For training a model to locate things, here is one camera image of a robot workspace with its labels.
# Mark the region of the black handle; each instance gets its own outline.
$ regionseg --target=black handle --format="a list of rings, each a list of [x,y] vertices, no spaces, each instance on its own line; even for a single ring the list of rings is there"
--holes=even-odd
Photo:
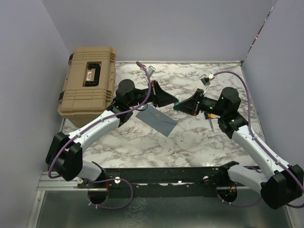
[[[87,68],[89,70],[95,69],[95,74],[94,74],[94,81],[86,81],[85,82],[85,87],[98,86],[98,84],[99,84],[99,77],[100,77],[100,69],[101,69],[100,65],[98,63],[90,63]]]

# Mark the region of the marble table surface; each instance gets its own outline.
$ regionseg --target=marble table surface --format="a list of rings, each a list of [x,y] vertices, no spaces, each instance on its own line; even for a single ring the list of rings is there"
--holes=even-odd
[[[176,96],[180,101],[192,96],[197,88],[204,88],[200,78],[203,74],[230,70],[242,75],[240,65],[235,64],[147,64],[156,68],[152,80],[157,80],[161,88]],[[123,79],[134,81],[136,88],[147,87],[146,81],[136,64],[117,64],[116,86]],[[231,86],[239,91],[242,99],[239,112],[247,119],[247,99],[245,90],[238,78],[222,74],[212,81],[207,96],[218,99],[224,87]],[[203,114],[190,116],[179,112],[173,114],[173,105],[159,108],[176,120],[178,124],[168,137],[163,136],[147,124],[141,122],[134,112],[130,120],[117,130],[100,138],[84,153],[84,160],[95,161],[105,168],[135,167],[197,167],[219,166],[229,161],[242,165],[255,165],[246,152],[230,140],[219,129],[213,119],[214,131]],[[252,127],[261,136],[261,130],[254,109]],[[63,132],[76,130],[65,121]]]

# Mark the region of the plastic case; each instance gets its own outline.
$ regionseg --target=plastic case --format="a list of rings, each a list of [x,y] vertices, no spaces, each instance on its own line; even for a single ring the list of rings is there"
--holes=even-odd
[[[115,56],[116,50],[110,46],[77,47],[71,54],[58,112],[76,127],[94,120],[111,103]]]

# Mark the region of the gray wall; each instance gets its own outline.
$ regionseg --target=gray wall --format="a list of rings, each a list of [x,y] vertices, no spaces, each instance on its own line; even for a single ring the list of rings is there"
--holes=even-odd
[[[302,167],[303,12],[303,0],[279,0],[244,62],[245,78],[267,143],[291,164]],[[303,209],[298,213],[303,224],[296,227],[304,227]]]
[[[27,225],[52,137],[68,51],[39,0],[0,3],[0,226]]]
[[[244,60],[271,0],[43,0],[67,49],[118,60]]]

